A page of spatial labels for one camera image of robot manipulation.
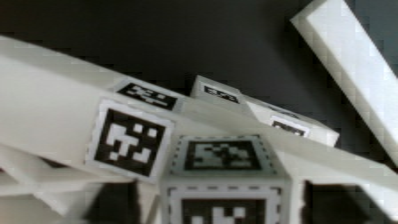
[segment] white foam board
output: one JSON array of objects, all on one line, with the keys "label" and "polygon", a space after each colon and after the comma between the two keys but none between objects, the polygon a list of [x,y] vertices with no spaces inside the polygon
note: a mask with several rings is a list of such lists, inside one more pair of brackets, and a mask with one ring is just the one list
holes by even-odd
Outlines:
[{"label": "white foam board", "polygon": [[344,1],[314,1],[291,22],[398,164],[398,80]]}]

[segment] angled white surface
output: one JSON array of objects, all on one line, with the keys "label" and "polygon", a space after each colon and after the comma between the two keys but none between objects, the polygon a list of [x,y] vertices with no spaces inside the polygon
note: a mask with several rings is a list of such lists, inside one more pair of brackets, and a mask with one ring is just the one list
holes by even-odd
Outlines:
[{"label": "angled white surface", "polygon": [[398,165],[398,80],[344,1],[314,1],[291,22]]}]

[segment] black square pattern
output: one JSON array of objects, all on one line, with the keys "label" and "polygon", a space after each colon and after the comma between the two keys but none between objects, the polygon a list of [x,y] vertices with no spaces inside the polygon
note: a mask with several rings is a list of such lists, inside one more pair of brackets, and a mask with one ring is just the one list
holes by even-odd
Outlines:
[{"label": "black square pattern", "polygon": [[189,141],[186,170],[260,170],[251,141]]},{"label": "black square pattern", "polygon": [[182,224],[264,224],[264,199],[182,199]]},{"label": "black square pattern", "polygon": [[221,92],[219,90],[212,89],[211,87],[203,86],[203,92],[216,97],[219,97],[223,100],[230,101],[232,103],[239,103],[235,96]]},{"label": "black square pattern", "polygon": [[148,176],[164,126],[108,109],[93,160]]},{"label": "black square pattern", "polygon": [[125,87],[116,91],[124,96],[131,97],[132,99],[140,100],[152,106],[171,110],[177,98],[166,96],[163,93],[155,92],[154,90],[143,88],[136,84],[129,83]]},{"label": "black square pattern", "polygon": [[303,130],[299,130],[298,128],[291,127],[287,124],[283,124],[276,121],[271,122],[271,127],[280,128],[283,131],[291,132],[298,136],[305,135]]}]

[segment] white structure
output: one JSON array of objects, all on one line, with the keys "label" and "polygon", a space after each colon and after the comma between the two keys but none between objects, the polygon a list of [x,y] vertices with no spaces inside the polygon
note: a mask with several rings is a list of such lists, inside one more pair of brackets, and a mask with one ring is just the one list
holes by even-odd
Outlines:
[{"label": "white structure", "polygon": [[291,22],[398,165],[395,74],[344,0],[312,1]]},{"label": "white structure", "polygon": [[[337,133],[202,77],[191,96],[180,96],[77,59],[1,37],[0,167],[4,173],[0,176],[0,211],[6,214],[1,213],[0,222],[67,223],[83,214],[88,207],[83,201],[92,200],[97,192],[90,183],[127,182],[132,178],[140,181],[141,223],[157,224],[170,218],[171,224],[179,224],[182,204],[177,200],[191,199],[191,195],[196,195],[195,199],[225,199],[228,190],[235,191],[230,215],[218,203],[207,211],[218,217],[216,222],[232,223],[232,219],[255,216],[239,205],[239,198],[259,197],[271,203],[266,204],[266,221],[298,224],[305,180],[356,184],[390,219],[398,220],[395,174],[381,164],[331,148]],[[219,136],[227,138],[223,143],[211,143],[209,139]],[[235,142],[232,136],[248,136],[243,139],[251,142],[250,149],[248,143]],[[180,154],[191,141],[196,142],[195,154]],[[223,163],[218,153],[237,159]],[[42,166],[36,156],[68,168]],[[266,159],[253,162],[253,157]],[[193,159],[187,164],[193,170],[177,165],[184,158]],[[205,167],[211,172],[195,172]],[[200,180],[200,186],[189,188],[186,180]],[[163,195],[159,185],[161,189],[175,186],[171,195]],[[92,193],[90,200],[79,197],[84,192]],[[161,207],[154,203],[155,197],[159,204],[171,204],[175,212],[168,215],[157,212],[152,217]],[[191,223],[202,221],[200,214],[191,214]]]}]

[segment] dark background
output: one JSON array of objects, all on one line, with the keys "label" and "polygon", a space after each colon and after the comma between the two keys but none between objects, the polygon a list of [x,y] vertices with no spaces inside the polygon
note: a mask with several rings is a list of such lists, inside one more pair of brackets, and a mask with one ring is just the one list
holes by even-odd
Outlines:
[{"label": "dark background", "polygon": [[1,0],[0,34],[187,95],[195,74],[319,120],[390,165],[289,19],[308,0]]}]

